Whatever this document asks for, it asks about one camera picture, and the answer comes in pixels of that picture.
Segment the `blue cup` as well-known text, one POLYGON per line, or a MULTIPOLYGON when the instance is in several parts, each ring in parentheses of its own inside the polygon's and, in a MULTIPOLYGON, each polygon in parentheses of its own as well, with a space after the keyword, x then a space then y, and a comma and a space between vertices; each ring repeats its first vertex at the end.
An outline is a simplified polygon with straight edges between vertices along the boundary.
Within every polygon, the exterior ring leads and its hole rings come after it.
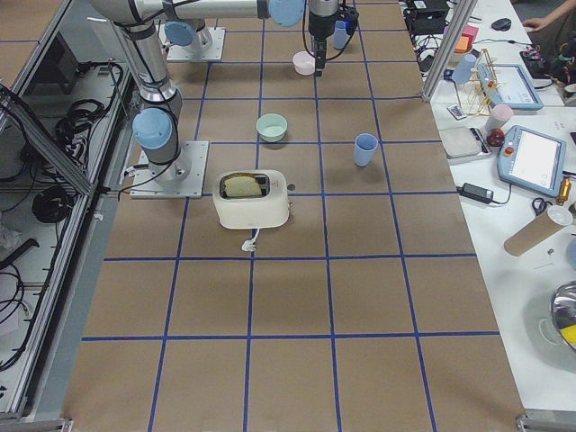
POLYGON ((342 50, 348 40, 347 24, 345 21, 336 21, 332 35, 332 44, 335 50, 342 50))
POLYGON ((378 149, 378 139, 370 133, 361 133, 355 137, 354 162, 358 167, 366 167, 378 149))
POLYGON ((476 57, 473 54, 465 54, 453 71, 452 81, 457 85, 467 83, 472 76, 475 64, 476 57))

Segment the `green bowl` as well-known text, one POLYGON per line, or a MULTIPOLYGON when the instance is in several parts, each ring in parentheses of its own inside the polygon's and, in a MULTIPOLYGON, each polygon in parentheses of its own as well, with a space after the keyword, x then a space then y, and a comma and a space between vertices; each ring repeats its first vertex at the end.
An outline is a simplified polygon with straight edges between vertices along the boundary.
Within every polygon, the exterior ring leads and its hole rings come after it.
POLYGON ((287 131, 287 120, 278 113, 267 113, 256 121, 256 131, 261 140, 278 142, 284 138, 287 131))

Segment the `blue cup on rack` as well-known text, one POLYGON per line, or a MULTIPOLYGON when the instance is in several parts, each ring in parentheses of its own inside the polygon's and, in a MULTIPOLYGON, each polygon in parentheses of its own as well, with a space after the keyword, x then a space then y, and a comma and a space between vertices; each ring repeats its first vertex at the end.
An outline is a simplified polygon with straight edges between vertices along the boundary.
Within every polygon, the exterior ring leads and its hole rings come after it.
POLYGON ((472 76, 475 64, 476 57, 473 54, 465 54, 453 71, 452 81, 457 85, 467 83, 472 76))

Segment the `sticky note pads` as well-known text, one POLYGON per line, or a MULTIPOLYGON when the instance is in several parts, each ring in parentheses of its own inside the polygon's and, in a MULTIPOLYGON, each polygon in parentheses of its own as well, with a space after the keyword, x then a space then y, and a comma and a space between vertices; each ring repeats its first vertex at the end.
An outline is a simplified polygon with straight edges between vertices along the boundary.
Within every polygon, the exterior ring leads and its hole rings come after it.
POLYGON ((472 25, 466 25, 463 28, 460 39, 458 40, 458 42, 454 47, 454 53, 464 54, 470 52, 473 48, 473 43, 476 39, 478 31, 479 31, 478 27, 472 25))

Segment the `bread slice in toaster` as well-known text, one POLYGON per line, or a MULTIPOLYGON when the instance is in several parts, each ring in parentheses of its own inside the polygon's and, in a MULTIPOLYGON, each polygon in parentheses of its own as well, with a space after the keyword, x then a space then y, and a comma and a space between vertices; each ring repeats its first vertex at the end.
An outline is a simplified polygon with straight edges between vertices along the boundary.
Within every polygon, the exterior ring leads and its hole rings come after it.
POLYGON ((262 195, 257 179, 251 175, 237 175, 224 180, 224 192, 229 198, 247 198, 262 195))

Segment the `grey kitchen scale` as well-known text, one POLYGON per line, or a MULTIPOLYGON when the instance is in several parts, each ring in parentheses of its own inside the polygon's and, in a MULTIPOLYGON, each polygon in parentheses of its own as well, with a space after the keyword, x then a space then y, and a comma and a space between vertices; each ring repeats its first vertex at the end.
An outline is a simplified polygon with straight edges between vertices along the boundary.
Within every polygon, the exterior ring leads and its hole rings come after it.
POLYGON ((480 160, 491 155, 485 139, 476 128, 441 130, 439 135, 450 165, 480 160))

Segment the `wooden cup rack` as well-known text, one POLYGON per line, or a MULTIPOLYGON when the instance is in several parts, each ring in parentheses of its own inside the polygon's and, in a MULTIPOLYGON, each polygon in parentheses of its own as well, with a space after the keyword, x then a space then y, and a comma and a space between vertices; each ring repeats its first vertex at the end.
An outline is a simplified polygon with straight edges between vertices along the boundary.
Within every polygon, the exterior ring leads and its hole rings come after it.
POLYGON ((458 105, 470 116, 488 116, 497 104, 496 96, 500 83, 494 61, 486 48, 472 68, 470 79, 464 84, 455 84, 458 105))

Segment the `white toaster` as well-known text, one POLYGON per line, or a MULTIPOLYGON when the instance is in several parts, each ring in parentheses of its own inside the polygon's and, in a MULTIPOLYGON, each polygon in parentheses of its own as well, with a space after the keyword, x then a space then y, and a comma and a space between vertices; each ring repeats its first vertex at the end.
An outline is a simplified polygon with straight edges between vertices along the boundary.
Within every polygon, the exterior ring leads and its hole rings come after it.
POLYGON ((212 200, 220 224, 227 229, 266 229, 284 225, 289 218, 287 182, 276 170, 248 170, 223 173, 212 188, 212 200), (232 176, 253 176, 260 184, 262 195, 229 198, 224 192, 224 180, 232 176))

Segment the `black computer mouse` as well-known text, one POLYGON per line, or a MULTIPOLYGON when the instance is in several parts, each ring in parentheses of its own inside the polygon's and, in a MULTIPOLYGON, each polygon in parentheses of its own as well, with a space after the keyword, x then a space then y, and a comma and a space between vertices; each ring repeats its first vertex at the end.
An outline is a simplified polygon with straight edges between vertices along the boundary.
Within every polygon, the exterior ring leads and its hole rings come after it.
POLYGON ((509 18, 499 18, 490 24, 490 27, 496 32, 507 32, 511 27, 509 18))

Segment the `far teach pendant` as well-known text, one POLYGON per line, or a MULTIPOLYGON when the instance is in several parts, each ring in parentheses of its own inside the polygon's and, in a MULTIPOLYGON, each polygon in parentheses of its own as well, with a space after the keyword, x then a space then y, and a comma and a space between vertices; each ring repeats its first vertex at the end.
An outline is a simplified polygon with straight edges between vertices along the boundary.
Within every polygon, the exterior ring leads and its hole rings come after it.
POLYGON ((495 64, 495 70, 500 83, 497 104, 521 111, 539 111, 544 107, 531 78, 520 65, 495 64))

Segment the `teach pendant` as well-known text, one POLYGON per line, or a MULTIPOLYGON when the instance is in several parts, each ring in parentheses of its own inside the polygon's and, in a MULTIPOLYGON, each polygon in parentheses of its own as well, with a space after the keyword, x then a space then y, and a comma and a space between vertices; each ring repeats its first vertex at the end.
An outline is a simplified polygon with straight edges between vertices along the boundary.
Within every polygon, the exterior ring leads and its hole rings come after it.
POLYGON ((514 126, 506 134, 497 158, 499 178, 546 196, 559 194, 566 143, 550 135, 514 126))
POLYGON ((497 104, 521 111, 539 111, 544 107, 531 78, 520 65, 495 64, 495 70, 500 83, 497 104))

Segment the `red apple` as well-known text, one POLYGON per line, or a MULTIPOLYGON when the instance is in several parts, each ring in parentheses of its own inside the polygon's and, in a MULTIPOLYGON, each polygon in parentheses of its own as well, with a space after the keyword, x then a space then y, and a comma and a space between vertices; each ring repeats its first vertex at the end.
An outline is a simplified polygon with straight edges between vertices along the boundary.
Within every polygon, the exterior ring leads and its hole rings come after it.
POLYGON ((494 129, 489 133, 486 141, 490 147, 499 148, 504 144, 505 133, 501 129, 494 129))

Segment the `black power adapter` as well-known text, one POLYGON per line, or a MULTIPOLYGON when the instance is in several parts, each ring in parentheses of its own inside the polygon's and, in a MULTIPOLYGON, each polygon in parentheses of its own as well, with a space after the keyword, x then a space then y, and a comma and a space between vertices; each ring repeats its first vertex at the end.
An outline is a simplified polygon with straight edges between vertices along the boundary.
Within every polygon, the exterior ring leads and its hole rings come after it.
POLYGON ((464 183, 456 187, 456 191, 465 198, 478 203, 490 204, 493 202, 493 191, 475 184, 464 183))

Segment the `near teach pendant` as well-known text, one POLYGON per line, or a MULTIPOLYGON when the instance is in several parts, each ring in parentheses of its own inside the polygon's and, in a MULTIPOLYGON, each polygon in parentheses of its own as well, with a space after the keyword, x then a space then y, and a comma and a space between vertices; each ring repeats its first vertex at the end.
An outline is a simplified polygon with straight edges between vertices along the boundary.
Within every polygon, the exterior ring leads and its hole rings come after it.
POLYGON ((497 158, 499 178, 546 196, 559 194, 566 143, 550 135, 514 126, 506 134, 497 158))

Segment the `cardboard tube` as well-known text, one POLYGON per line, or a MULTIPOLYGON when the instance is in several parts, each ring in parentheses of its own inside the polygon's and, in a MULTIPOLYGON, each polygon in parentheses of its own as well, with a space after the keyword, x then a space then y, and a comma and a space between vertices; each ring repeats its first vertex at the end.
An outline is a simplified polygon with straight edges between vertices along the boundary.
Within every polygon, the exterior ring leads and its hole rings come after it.
POLYGON ((508 238, 503 247, 512 256, 519 257, 572 222, 573 216, 569 210, 552 205, 508 238))

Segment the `steel mixing bowl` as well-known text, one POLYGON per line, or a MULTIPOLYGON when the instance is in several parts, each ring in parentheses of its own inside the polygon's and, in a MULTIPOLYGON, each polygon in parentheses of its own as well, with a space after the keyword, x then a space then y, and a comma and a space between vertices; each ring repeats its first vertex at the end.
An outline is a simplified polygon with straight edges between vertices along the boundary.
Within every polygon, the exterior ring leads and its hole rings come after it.
POLYGON ((558 287, 550 301, 550 315, 553 328, 561 341, 575 351, 575 282, 570 281, 558 287))

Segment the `aluminium frame post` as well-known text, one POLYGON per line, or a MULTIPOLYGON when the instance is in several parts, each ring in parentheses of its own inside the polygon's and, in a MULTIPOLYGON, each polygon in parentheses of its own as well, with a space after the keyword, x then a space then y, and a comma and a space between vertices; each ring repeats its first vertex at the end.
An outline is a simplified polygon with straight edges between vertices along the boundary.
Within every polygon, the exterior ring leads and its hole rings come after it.
POLYGON ((461 0, 454 7, 447 31, 436 52, 431 69, 428 71, 427 79, 422 88, 421 97, 424 102, 431 101, 438 84, 443 80, 447 64, 453 56, 455 46, 476 4, 477 0, 461 0))

